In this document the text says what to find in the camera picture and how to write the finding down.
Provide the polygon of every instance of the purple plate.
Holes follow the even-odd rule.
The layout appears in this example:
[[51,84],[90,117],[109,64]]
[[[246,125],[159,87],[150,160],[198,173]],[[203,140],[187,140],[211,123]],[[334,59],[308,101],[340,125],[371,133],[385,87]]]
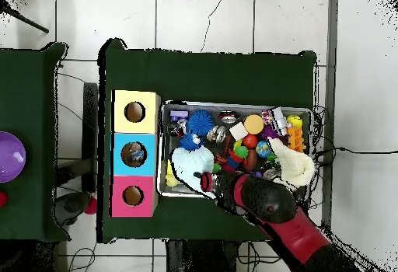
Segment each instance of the purple plate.
[[25,166],[26,152],[13,134],[0,131],[0,183],[14,180]]

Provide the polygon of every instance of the blue spiky ball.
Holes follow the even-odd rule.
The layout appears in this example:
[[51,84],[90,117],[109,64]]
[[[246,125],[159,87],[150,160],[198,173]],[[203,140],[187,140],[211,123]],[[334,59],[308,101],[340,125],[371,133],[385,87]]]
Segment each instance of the blue spiky ball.
[[203,140],[200,140],[199,144],[194,142],[194,134],[188,133],[184,135],[178,142],[179,148],[185,148],[188,151],[193,151],[200,148],[203,145]]
[[213,129],[215,122],[210,112],[206,110],[194,111],[188,120],[188,131],[197,136],[206,136]]

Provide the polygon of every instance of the green tablecloth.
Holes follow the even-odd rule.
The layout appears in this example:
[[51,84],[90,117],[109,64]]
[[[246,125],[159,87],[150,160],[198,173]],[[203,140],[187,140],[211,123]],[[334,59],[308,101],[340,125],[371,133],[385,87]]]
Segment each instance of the green tablecloth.
[[[316,55],[193,54],[174,51],[126,50],[109,40],[99,53],[100,103],[105,93],[105,147],[110,146],[112,89],[156,92],[168,99],[312,108]],[[109,183],[110,151],[104,149],[103,182]],[[103,241],[118,238],[269,239],[242,218],[231,216],[205,199],[160,197],[151,218],[110,218],[108,185],[104,185],[102,215],[97,230]]]
[[0,49],[0,131],[14,134],[26,149],[26,165],[8,183],[0,208],[0,239],[67,239],[51,216],[55,185],[54,72],[65,52],[60,43],[42,51]]

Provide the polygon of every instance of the red ball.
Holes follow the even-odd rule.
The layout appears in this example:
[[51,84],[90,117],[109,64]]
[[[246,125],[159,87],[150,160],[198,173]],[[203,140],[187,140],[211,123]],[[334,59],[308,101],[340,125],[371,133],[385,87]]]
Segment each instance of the red ball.
[[253,134],[248,134],[242,141],[243,145],[245,145],[247,148],[255,148],[257,142],[257,136]]
[[92,215],[96,213],[96,198],[92,197],[89,200],[89,205],[87,206],[86,210],[84,211],[88,215]]
[[0,208],[5,205],[9,198],[7,197],[7,194],[5,192],[0,191]]

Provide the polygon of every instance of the pink block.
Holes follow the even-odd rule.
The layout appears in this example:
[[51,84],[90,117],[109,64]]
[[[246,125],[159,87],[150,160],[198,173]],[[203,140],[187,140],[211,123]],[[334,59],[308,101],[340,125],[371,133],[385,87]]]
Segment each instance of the pink block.
[[[143,191],[143,200],[136,206],[124,202],[123,191],[128,187],[139,187]],[[147,218],[153,216],[157,205],[154,176],[114,176],[112,193],[112,217]]]

